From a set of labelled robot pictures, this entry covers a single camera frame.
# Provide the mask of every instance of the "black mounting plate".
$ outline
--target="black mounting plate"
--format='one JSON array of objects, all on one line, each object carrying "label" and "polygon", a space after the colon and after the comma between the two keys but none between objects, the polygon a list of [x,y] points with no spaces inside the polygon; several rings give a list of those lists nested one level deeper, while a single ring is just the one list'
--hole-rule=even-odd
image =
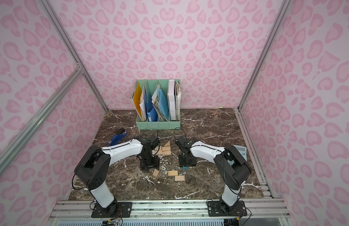
[{"label": "black mounting plate", "polygon": [[[130,212],[132,211],[132,202],[118,202],[117,204],[118,208],[122,211],[122,218],[129,217]],[[116,213],[105,212],[98,203],[95,203],[92,218],[115,218],[118,217],[120,213],[119,210]]]},{"label": "black mounting plate", "polygon": [[244,205],[244,201],[238,201],[235,204],[233,210],[227,214],[224,214],[220,208],[221,201],[207,201],[207,210],[210,217],[224,217],[224,216],[247,216],[247,210]]}]

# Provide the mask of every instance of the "enclosure wall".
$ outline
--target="enclosure wall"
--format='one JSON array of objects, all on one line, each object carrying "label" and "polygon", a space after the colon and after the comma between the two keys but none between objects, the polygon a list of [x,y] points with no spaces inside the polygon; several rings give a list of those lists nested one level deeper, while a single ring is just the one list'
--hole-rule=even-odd
[{"label": "enclosure wall", "polygon": [[0,1],[0,155],[74,68],[36,1]]},{"label": "enclosure wall", "polygon": [[181,107],[238,106],[282,0],[50,1],[109,108],[136,79],[181,79]]},{"label": "enclosure wall", "polygon": [[71,189],[104,110],[80,77],[0,177],[0,225],[45,225]]},{"label": "enclosure wall", "polygon": [[295,1],[242,113],[295,225],[349,225],[349,1]]}]

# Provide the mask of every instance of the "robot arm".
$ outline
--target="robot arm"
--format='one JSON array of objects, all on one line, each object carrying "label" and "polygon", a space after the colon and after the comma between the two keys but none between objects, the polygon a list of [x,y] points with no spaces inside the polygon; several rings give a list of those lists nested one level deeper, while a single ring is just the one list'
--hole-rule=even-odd
[{"label": "robot arm", "polygon": [[152,135],[149,139],[136,137],[109,147],[93,145],[82,157],[74,172],[105,212],[116,213],[117,201],[105,182],[109,166],[136,155],[141,161],[141,170],[159,168],[158,156],[152,155],[152,150],[159,146],[159,143],[159,139]]},{"label": "robot arm", "polygon": [[236,208],[241,186],[251,174],[251,167],[233,145],[216,147],[199,140],[187,141],[183,136],[176,140],[182,155],[178,156],[179,166],[195,166],[196,158],[204,158],[215,163],[225,182],[225,189],[220,200],[220,209],[225,215]]}]

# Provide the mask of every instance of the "yellow folder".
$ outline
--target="yellow folder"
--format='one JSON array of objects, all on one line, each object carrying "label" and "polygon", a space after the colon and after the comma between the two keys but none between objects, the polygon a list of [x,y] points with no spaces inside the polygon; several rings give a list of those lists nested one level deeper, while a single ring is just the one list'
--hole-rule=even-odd
[{"label": "yellow folder", "polygon": [[135,88],[134,88],[131,99],[132,99],[132,102],[134,104],[134,107],[135,107],[139,117],[142,119],[141,107],[139,106],[141,94],[142,94],[142,89],[141,89],[141,86],[139,85],[138,82],[135,83],[134,87]]}]

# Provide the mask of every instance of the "blue stapler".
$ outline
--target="blue stapler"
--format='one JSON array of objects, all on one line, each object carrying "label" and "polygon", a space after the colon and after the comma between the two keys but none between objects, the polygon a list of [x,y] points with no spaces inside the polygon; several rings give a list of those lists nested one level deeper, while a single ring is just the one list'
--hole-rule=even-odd
[{"label": "blue stapler", "polygon": [[123,139],[125,136],[127,136],[127,131],[123,128],[120,128],[116,131],[116,134],[112,139],[108,142],[109,146],[116,145],[121,139]]}]

